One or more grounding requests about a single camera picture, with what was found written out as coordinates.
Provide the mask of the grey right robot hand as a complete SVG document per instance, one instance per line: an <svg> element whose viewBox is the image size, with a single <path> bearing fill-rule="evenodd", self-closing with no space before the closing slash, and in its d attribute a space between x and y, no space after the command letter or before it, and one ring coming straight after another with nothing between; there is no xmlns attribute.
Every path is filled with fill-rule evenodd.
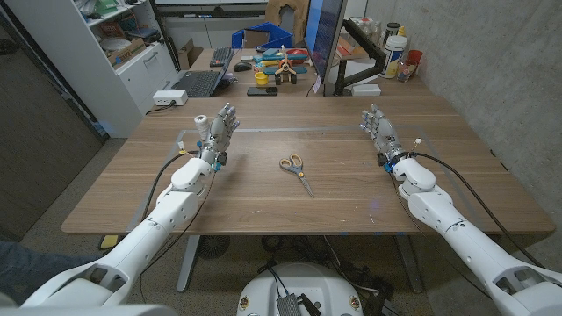
<svg viewBox="0 0 562 316"><path fill-rule="evenodd" d="M369 134L378 152L378 165L392 169L406 155L392 122L376 104L372 104L368 111L363 110L361 119L360 128Z"/></svg>

